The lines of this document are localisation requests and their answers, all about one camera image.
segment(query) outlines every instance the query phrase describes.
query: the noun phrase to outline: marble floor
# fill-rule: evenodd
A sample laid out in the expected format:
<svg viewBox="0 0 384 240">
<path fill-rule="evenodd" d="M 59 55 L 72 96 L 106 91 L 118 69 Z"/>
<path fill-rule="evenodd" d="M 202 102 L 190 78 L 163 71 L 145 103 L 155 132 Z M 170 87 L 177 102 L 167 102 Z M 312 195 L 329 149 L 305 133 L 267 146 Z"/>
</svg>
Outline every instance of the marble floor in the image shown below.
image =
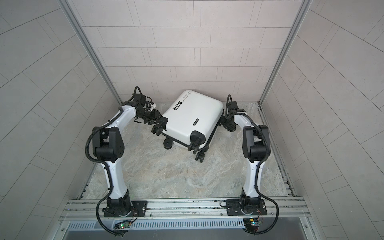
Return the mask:
<svg viewBox="0 0 384 240">
<path fill-rule="evenodd" d="M 158 104 L 164 113 L 169 104 Z M 239 103 L 261 124 L 257 104 Z M 125 152 L 122 167 L 132 199 L 238 197 L 245 182 L 247 159 L 242 152 L 243 131 L 228 132 L 218 127 L 203 163 L 186 149 L 163 147 L 164 136 L 151 133 L 152 126 L 131 121 L 122 131 Z M 273 153 L 265 163 L 260 191 L 266 196 L 287 196 Z M 83 199 L 100 199 L 107 193 L 103 168 L 99 164 L 83 194 Z"/>
</svg>

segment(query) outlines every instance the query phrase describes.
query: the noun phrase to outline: gray floor surface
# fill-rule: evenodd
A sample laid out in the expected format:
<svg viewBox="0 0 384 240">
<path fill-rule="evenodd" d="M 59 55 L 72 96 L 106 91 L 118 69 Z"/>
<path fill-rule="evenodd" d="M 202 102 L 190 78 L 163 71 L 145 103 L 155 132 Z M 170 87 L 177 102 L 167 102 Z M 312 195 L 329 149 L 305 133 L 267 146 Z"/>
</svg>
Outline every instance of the gray floor surface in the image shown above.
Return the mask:
<svg viewBox="0 0 384 240">
<path fill-rule="evenodd" d="M 171 103 L 158 104 L 164 113 Z M 262 124 L 255 103 L 239 103 L 254 122 Z M 151 133 L 152 126 L 131 121 L 122 131 L 125 152 L 122 167 L 132 199 L 238 197 L 245 182 L 247 159 L 242 152 L 243 131 L 228 132 L 222 126 L 211 141 L 203 163 L 186 149 L 163 147 L 164 136 Z M 260 191 L 266 196 L 287 196 L 274 154 L 265 163 Z M 99 164 L 83 194 L 83 199 L 101 199 L 107 182 Z"/>
</svg>

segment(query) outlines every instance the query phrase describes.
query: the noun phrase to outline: side wall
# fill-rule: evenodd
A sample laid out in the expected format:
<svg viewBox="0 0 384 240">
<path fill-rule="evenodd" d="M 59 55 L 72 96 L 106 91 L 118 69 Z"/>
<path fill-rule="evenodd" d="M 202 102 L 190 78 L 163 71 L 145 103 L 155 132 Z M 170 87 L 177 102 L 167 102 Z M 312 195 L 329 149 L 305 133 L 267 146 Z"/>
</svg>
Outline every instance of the side wall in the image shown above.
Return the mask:
<svg viewBox="0 0 384 240">
<path fill-rule="evenodd" d="M 56 0 L 0 1 L 0 56 L 0 238 L 42 239 L 117 103 Z"/>
<path fill-rule="evenodd" d="M 258 101 L 301 1 L 68 0 L 122 100 Z"/>
<path fill-rule="evenodd" d="M 384 2 L 314 0 L 262 108 L 323 238 L 384 237 Z"/>
</svg>

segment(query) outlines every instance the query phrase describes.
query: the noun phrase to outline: black mounting plate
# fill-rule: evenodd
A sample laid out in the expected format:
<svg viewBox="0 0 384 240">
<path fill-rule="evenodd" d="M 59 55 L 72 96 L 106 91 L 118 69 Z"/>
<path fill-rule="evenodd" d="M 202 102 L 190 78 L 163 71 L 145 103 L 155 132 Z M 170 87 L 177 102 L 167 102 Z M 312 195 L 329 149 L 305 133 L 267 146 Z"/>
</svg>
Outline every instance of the black mounting plate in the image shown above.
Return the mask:
<svg viewBox="0 0 384 240">
<path fill-rule="evenodd" d="M 255 207 L 252 214 L 245 214 L 241 211 L 240 208 L 240 200 L 233 200 L 233 199 L 227 199 L 225 200 L 226 207 L 227 207 L 227 214 L 228 216 L 247 216 L 247 215 L 259 215 L 260 211 L 261 215 L 267 215 L 266 208 L 263 208 L 265 206 L 265 202 L 263 199 L 260 200 L 260 208 Z"/>
<path fill-rule="evenodd" d="M 136 208 L 137 211 L 135 211 L 135 216 L 137 216 L 137 212 L 139 212 L 139 217 L 144 217 L 145 212 L 147 210 L 147 201 L 131 201 L 132 207 Z M 108 213 L 104 213 L 104 217 L 122 217 L 119 216 L 119 214 L 114 214 L 113 216 Z M 131 211 L 128 215 L 124 217 L 133 217 L 133 211 Z"/>
</svg>

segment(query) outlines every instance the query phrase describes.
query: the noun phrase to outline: white suitcase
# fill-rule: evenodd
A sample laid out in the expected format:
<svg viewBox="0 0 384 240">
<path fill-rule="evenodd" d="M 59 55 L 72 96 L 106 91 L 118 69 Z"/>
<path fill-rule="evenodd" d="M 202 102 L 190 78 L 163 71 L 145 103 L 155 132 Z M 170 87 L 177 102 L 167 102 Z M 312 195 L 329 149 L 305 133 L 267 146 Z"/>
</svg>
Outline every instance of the white suitcase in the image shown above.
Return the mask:
<svg viewBox="0 0 384 240">
<path fill-rule="evenodd" d="M 204 159 L 204 152 L 223 115 L 223 104 L 192 90 L 184 91 L 172 106 L 160 117 L 152 133 L 164 135 L 164 147 L 170 149 L 175 145 L 193 150 L 196 160 Z"/>
</svg>

